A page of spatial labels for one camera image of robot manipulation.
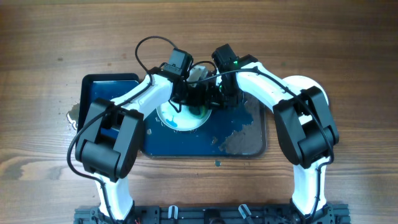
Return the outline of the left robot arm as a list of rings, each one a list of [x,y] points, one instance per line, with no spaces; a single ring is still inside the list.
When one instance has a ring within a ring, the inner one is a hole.
[[[95,221],[134,221],[134,200],[127,175],[144,142],[144,120],[172,99],[182,84],[178,75],[153,68],[138,86],[112,100],[97,98],[88,110],[84,126],[68,148],[83,164],[82,177],[96,181],[100,206]]]

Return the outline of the white plate top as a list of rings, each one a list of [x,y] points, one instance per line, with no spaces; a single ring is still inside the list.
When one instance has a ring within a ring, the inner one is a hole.
[[[157,115],[161,122],[167,127],[176,131],[192,131],[202,126],[210,117],[212,110],[208,109],[204,117],[191,114],[189,106],[179,106],[174,102],[166,102],[156,108]]]

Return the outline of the white plate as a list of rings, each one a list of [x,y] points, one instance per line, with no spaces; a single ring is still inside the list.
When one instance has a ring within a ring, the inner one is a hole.
[[[287,83],[286,86],[290,90],[308,89],[312,86],[316,86],[317,88],[321,89],[321,91],[323,92],[324,97],[326,99],[326,103],[327,103],[327,105],[329,105],[329,99],[328,99],[326,92],[324,91],[323,87],[315,80],[312,80],[311,78],[305,77],[302,75],[292,75],[292,76],[283,78],[283,81],[285,81]],[[292,96],[289,95],[288,93],[285,93],[284,96],[285,96],[284,100],[286,100],[286,99],[289,100],[292,98]],[[300,124],[306,124],[312,120],[312,117],[310,115],[299,115],[298,118],[299,118]]]
[[[210,117],[212,110],[208,109],[204,117],[191,114],[189,106],[179,106],[174,102],[166,102],[156,108],[157,115],[161,122],[167,127],[176,131],[192,131],[202,126]]]

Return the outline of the green yellow sponge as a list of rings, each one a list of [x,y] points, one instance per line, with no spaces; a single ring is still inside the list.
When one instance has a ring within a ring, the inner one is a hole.
[[[191,114],[198,117],[204,117],[208,112],[208,109],[205,106],[189,106],[188,110]]]

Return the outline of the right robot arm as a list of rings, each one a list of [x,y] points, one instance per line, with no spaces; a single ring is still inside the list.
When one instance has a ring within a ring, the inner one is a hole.
[[[279,146],[294,166],[292,204],[303,222],[315,221],[326,204],[325,170],[339,141],[325,93],[316,85],[287,83],[261,62],[221,64],[217,74],[235,78],[240,90],[272,110]]]

